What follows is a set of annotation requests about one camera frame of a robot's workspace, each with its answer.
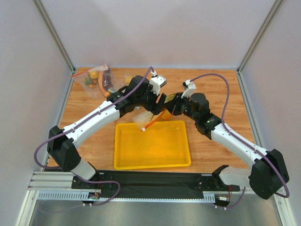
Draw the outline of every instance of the plastic tray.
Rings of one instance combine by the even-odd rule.
[[[190,166],[184,121],[159,121],[140,131],[135,123],[116,125],[114,168],[133,170]]]

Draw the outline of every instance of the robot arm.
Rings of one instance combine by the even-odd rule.
[[[153,114],[158,114],[164,110],[163,104],[166,95],[162,94],[157,102],[160,88],[166,84],[166,79],[161,75],[154,75],[150,81],[145,79],[134,93],[128,98],[123,98],[131,92],[142,79],[142,76],[135,76],[128,86],[111,94],[106,101],[90,114],[62,129],[55,126],[49,131],[49,138],[51,138],[64,131],[74,129],[71,133],[60,136],[48,143],[47,151],[62,171],[73,172],[85,180],[99,181],[99,173],[90,163],[80,157],[77,148],[96,131],[108,123],[121,118],[126,113],[132,112],[137,106],[142,106]]]
[[[194,120],[196,128],[202,135],[224,145],[250,167],[250,169],[235,169],[228,165],[220,167],[214,173],[219,175],[221,182],[225,185],[251,187],[261,198],[270,198],[283,183],[265,158],[276,167],[285,183],[289,181],[283,156],[278,150],[268,151],[259,147],[236,133],[227,124],[223,125],[222,120],[210,112],[205,95],[192,94],[196,89],[194,83],[185,81],[183,85],[186,90],[167,97],[169,101],[165,103],[165,108],[172,115],[184,114]]]

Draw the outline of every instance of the clear plastic bag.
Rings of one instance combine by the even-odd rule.
[[[73,75],[72,78],[82,86],[87,96],[93,99],[108,97],[110,91],[116,91],[121,86],[121,82],[107,65]]]

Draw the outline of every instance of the white wall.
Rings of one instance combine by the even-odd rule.
[[[264,145],[284,155],[297,225],[301,225],[300,9],[301,1],[284,1],[243,71]]]
[[[70,71],[31,0],[0,1],[0,221],[15,225]]]
[[[274,0],[42,0],[76,66],[237,68]]]

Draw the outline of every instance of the wooden surface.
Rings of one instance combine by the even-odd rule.
[[[118,68],[112,69],[118,78],[122,78],[126,73],[131,75],[144,75],[146,69]],[[182,70],[182,69],[157,69],[158,74],[167,78],[167,85],[161,89],[167,95],[182,92],[183,81],[192,79],[204,73],[219,73],[226,77],[230,84],[230,100],[225,114],[225,121],[239,134],[253,141],[250,124],[246,114],[246,108],[241,95],[235,71],[228,70]],[[224,81],[216,76],[207,76],[195,81],[197,92],[205,93],[209,100],[211,112],[221,116],[227,89]],[[61,128],[72,124],[86,114],[97,108],[103,99],[90,99],[85,94],[83,88],[74,83],[70,97],[63,115]],[[114,170],[114,140],[115,126],[118,123],[132,122],[132,118],[139,113],[135,110],[128,113],[121,119],[112,122],[88,138],[78,149],[82,158],[89,161],[97,169]],[[183,120],[186,124],[187,135],[190,146],[191,165],[189,167],[143,169],[144,171],[174,171],[174,172],[202,172],[209,173],[228,164],[232,167],[247,168],[247,165],[229,151],[224,146],[209,140],[198,133],[194,126],[194,121],[185,116],[176,116],[171,120]],[[50,159],[49,166],[56,163]]]

